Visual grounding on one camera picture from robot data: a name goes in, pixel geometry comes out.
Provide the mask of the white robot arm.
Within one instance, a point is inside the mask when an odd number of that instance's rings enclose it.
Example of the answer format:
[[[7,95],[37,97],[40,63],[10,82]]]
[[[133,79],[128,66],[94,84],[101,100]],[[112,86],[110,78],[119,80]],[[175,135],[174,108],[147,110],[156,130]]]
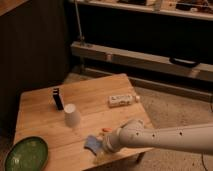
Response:
[[[160,148],[213,155],[213,124],[154,129],[145,128],[140,119],[133,119],[103,136],[97,158],[106,158],[123,148]]]

